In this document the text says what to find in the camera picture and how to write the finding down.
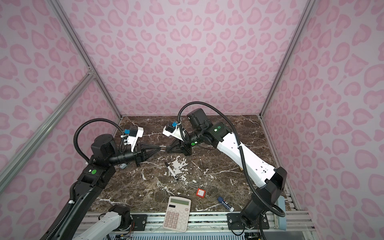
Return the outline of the red padlock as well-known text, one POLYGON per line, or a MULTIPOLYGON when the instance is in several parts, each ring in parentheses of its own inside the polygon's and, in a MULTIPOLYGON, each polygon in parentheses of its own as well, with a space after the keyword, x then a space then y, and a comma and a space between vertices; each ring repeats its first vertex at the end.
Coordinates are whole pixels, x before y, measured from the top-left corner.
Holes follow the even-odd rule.
POLYGON ((203 190, 196 183, 189 183, 189 187, 196 190, 196 196, 199 198, 204 198, 206 196, 206 190, 203 190))

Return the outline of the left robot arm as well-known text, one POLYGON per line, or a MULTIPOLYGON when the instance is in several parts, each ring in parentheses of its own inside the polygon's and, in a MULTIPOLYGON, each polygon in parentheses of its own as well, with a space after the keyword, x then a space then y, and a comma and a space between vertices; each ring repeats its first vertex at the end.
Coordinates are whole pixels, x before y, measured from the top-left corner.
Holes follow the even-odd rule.
POLYGON ((136 144, 138 152, 119 153, 111 134, 95 138, 93 155, 78 179, 70 187, 70 197, 42 240, 71 240, 95 199, 106 188, 116 172, 115 166, 135 162, 139 165, 161 150, 160 146, 136 144))

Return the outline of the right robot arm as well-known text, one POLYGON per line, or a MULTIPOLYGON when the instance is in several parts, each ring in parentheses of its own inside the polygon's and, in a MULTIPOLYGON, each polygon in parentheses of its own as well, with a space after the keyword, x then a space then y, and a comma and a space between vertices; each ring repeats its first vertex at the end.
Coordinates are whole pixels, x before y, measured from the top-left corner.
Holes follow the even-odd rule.
POLYGON ((238 164, 247 183, 254 188, 251 199, 241 210, 240 223, 247 229, 259 226, 266 212, 284 217, 285 211, 277 204, 286 180, 287 171, 275 168, 263 161, 245 146, 228 118, 225 122, 213 124, 203 109, 196 109, 187 115, 193 131, 188 133, 180 123, 168 123, 163 134, 175 140, 166 148, 168 153, 192 154, 192 148, 202 143, 212 146, 238 164))

